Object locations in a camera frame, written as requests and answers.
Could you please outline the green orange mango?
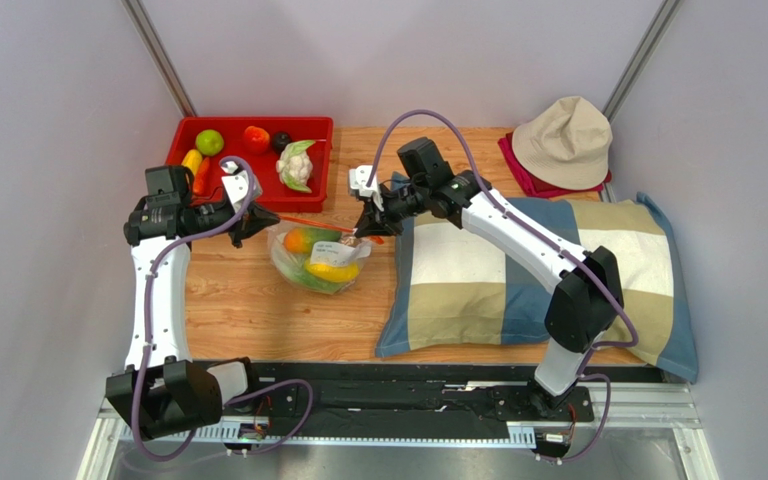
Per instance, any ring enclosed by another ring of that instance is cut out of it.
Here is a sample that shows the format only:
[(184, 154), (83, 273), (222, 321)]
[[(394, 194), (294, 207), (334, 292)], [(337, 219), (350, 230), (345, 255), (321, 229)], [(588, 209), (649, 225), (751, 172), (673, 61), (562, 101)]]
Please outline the green orange mango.
[(293, 254), (310, 254), (317, 242), (338, 242), (342, 233), (338, 230), (311, 226), (293, 227), (282, 240), (284, 248)]

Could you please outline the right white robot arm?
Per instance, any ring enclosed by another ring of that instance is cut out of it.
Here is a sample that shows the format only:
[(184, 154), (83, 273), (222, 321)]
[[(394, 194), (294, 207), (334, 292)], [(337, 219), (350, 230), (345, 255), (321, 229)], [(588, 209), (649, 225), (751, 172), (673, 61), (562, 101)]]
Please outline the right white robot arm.
[(363, 202), (358, 237), (397, 236), (403, 220), (429, 212), (500, 249), (550, 293), (544, 319), (545, 355), (528, 381), (526, 403), (547, 418), (566, 408), (595, 344), (623, 312), (616, 256), (587, 250), (553, 234), (516, 209), (478, 173), (453, 172), (427, 137), (398, 151), (408, 180), (399, 188), (379, 182), (375, 166), (350, 170), (348, 189)]

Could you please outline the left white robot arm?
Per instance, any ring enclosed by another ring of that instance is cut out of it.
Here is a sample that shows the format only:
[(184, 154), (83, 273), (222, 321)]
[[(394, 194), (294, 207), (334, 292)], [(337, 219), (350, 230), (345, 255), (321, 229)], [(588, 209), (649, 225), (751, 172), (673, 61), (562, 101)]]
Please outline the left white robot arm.
[(181, 165), (146, 170), (147, 193), (123, 226), (136, 277), (134, 326), (124, 370), (107, 378), (105, 398), (142, 440), (219, 422), (225, 406), (255, 381), (247, 358), (194, 362), (185, 327), (185, 284), (195, 241), (244, 240), (278, 223), (257, 204), (262, 189), (241, 158), (221, 160), (222, 197), (195, 204), (193, 174)]

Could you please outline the clear zip top bag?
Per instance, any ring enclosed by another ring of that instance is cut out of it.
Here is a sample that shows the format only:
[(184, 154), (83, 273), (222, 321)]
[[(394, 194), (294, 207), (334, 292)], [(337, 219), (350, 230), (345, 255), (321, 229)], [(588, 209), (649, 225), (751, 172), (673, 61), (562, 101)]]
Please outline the clear zip top bag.
[[(285, 236), (285, 233), (293, 227), (301, 227), (301, 226), (333, 229), (333, 230), (338, 230), (342, 233), (342, 237), (338, 242), (324, 242), (324, 241), (317, 242), (314, 245), (313, 250), (310, 254), (307, 254), (307, 255), (303, 254), (307, 256), (306, 260), (310, 260), (310, 262), (314, 264), (324, 263), (324, 264), (330, 264), (333, 266), (345, 266), (349, 263), (356, 262), (359, 264), (361, 268), (361, 271), (360, 271), (361, 273), (365, 263), (371, 256), (374, 247), (377, 245), (381, 245), (383, 243), (383, 240), (376, 236), (366, 237), (366, 238), (357, 238), (354, 236), (353, 231), (351, 229), (337, 227), (335, 225), (329, 225), (325, 223), (317, 223), (315, 221), (310, 221), (305, 219), (284, 217), (281, 219), (281, 221), (277, 225), (271, 226), (266, 229), (266, 232), (268, 233), (269, 255), (271, 251), (275, 249), (276, 246), (279, 246), (283, 250), (287, 251), (282, 244), (282, 240)], [(346, 283), (346, 286), (337, 293), (340, 293), (348, 289), (349, 287), (351, 287), (355, 283), (357, 278), (352, 282)]]

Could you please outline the green lettuce cabbage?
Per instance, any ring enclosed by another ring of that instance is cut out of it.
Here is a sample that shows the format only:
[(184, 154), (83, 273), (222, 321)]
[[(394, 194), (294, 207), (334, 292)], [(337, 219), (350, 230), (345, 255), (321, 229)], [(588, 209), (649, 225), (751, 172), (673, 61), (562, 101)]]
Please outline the green lettuce cabbage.
[(290, 283), (306, 290), (335, 294), (342, 290), (346, 283), (336, 283), (318, 278), (304, 268), (307, 256), (303, 254), (288, 253), (276, 246), (270, 253), (273, 265), (281, 275)]

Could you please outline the yellow bell pepper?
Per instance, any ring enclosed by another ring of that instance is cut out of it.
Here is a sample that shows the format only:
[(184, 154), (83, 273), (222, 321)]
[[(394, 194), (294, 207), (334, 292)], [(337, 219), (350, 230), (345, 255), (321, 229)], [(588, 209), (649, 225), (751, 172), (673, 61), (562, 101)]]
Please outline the yellow bell pepper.
[(312, 276), (331, 283), (349, 283), (354, 281), (360, 274), (361, 268), (358, 263), (352, 262), (345, 266), (333, 266), (324, 263), (311, 263), (310, 260), (304, 262), (304, 269)]

